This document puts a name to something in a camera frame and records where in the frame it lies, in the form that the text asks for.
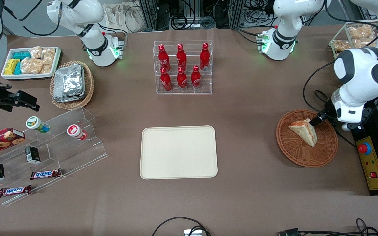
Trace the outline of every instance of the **yogurt bottle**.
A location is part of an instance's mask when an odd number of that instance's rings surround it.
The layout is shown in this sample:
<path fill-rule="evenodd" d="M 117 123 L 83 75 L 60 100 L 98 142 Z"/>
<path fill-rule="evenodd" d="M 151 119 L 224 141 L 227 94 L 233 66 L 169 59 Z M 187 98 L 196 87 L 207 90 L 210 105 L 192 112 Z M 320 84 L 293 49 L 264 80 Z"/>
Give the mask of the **yogurt bottle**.
<path fill-rule="evenodd" d="M 70 125 L 66 129 L 66 132 L 69 136 L 74 137 L 78 140 L 84 140 L 87 138 L 87 132 L 84 130 L 81 130 L 81 128 L 78 125 Z"/>
<path fill-rule="evenodd" d="M 32 116 L 28 118 L 26 121 L 26 127 L 35 129 L 39 131 L 40 133 L 46 133 L 50 129 L 50 126 L 37 116 Z"/>

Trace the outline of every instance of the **red bottle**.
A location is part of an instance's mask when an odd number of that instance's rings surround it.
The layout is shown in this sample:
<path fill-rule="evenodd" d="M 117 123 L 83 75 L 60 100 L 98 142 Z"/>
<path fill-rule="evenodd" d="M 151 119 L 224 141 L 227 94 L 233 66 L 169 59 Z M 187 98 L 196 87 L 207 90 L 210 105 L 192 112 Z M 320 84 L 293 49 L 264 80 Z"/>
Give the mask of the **red bottle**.
<path fill-rule="evenodd" d="M 177 68 L 177 84 L 179 85 L 180 91 L 186 91 L 187 83 L 186 83 L 186 74 L 182 67 Z"/>
<path fill-rule="evenodd" d="M 186 63 L 187 63 L 187 60 L 186 60 L 186 53 L 185 51 L 183 50 L 183 44 L 179 43 L 177 45 L 177 54 L 176 54 L 176 58 L 177 58 L 177 66 L 178 67 L 182 67 L 183 68 L 183 71 L 186 71 Z"/>
<path fill-rule="evenodd" d="M 201 68 L 202 71 L 207 71 L 210 69 L 210 51 L 208 50 L 209 45 L 207 42 L 204 42 L 202 45 L 202 52 L 200 56 L 200 64 L 199 67 Z"/>
<path fill-rule="evenodd" d="M 193 90 L 199 90 L 201 88 L 201 73 L 199 72 L 199 66 L 193 66 L 193 72 L 191 75 Z"/>
<path fill-rule="evenodd" d="M 169 72 L 171 69 L 170 60 L 168 58 L 167 52 L 164 49 L 164 45 L 160 44 L 158 46 L 158 49 L 159 49 L 158 59 L 160 61 L 160 65 L 161 67 L 164 67 L 167 72 Z"/>
<path fill-rule="evenodd" d="M 170 76 L 167 74 L 164 67 L 160 69 L 161 72 L 161 84 L 163 85 L 163 88 L 168 92 L 173 89 L 173 84 L 171 83 Z"/>

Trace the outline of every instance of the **red button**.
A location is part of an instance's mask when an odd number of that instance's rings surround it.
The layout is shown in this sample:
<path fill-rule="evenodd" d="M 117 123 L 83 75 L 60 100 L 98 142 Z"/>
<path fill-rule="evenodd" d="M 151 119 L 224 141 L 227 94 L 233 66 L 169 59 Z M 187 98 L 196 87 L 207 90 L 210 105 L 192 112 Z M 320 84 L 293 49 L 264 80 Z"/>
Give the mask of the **red button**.
<path fill-rule="evenodd" d="M 358 145 L 358 151 L 363 154 L 366 153 L 368 151 L 367 145 L 365 144 Z"/>

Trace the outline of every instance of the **round wicker basket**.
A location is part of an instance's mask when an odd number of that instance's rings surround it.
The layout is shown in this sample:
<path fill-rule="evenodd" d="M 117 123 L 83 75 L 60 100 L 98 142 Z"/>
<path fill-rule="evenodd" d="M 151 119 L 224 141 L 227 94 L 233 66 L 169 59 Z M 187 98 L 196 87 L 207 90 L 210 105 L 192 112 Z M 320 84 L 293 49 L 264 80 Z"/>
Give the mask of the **round wicker basket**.
<path fill-rule="evenodd" d="M 294 163 L 305 167 L 321 167 L 328 164 L 338 151 L 338 137 L 329 121 L 315 127 L 318 142 L 314 147 L 307 144 L 288 127 L 295 121 L 313 119 L 317 113 L 297 109 L 285 114 L 276 126 L 276 140 L 281 151 Z"/>
<path fill-rule="evenodd" d="M 83 100 L 76 100 L 76 101 L 71 101 L 71 102 L 66 102 L 66 103 L 58 103 L 54 99 L 52 99 L 52 103 L 54 103 L 57 107 L 63 108 L 63 109 L 75 109 L 80 106 L 85 106 L 87 103 L 90 101 L 91 97 L 93 96 L 93 91 L 94 91 L 94 81 L 93 81 L 93 75 L 91 74 L 90 69 L 88 66 L 81 61 L 68 61 L 67 63 L 64 63 L 60 65 L 59 67 L 66 67 L 66 66 L 71 66 L 72 64 L 80 64 L 81 66 L 84 67 L 84 80 L 85 80 L 85 93 L 86 97 Z M 51 78 L 51 86 L 49 87 L 49 92 L 51 93 L 53 97 L 53 83 L 54 83 L 54 76 L 55 74 L 52 75 Z"/>

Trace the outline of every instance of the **brown tabletop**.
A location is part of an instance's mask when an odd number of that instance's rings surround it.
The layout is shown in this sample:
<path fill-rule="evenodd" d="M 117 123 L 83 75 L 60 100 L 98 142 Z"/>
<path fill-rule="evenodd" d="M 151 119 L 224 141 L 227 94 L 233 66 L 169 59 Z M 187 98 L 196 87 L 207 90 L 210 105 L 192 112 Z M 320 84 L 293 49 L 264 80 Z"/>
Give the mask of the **brown tabletop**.
<path fill-rule="evenodd" d="M 295 51 L 284 61 L 259 55 L 253 43 L 231 30 L 130 34 L 123 60 L 103 68 L 81 50 L 78 37 L 9 36 L 8 48 L 58 46 L 64 52 L 62 62 L 88 64 L 95 90 L 86 108 L 96 116 L 94 129 L 109 157 L 10 206 L 0 205 L 0 236 L 151 235 L 174 216 L 195 218 L 213 235 L 275 235 L 293 227 L 351 231 L 358 217 L 378 229 L 378 197 L 368 196 L 352 146 L 340 140 L 329 164 L 304 168 L 288 160 L 275 139 L 283 114 L 307 108 L 303 84 L 333 60 L 327 43 L 340 27 L 304 27 Z M 195 40 L 207 34 L 214 41 L 213 94 L 156 95 L 153 41 Z M 10 84 L 38 98 L 43 120 L 66 112 L 51 103 L 48 80 Z M 306 94 L 318 106 L 313 90 L 331 94 L 339 86 L 329 67 L 312 79 Z M 0 130 L 24 130 L 24 121 L 35 114 L 25 108 L 0 111 Z M 192 125 L 216 130 L 216 177 L 142 179 L 142 130 Z M 157 234 L 182 235 L 193 226 L 177 220 Z"/>

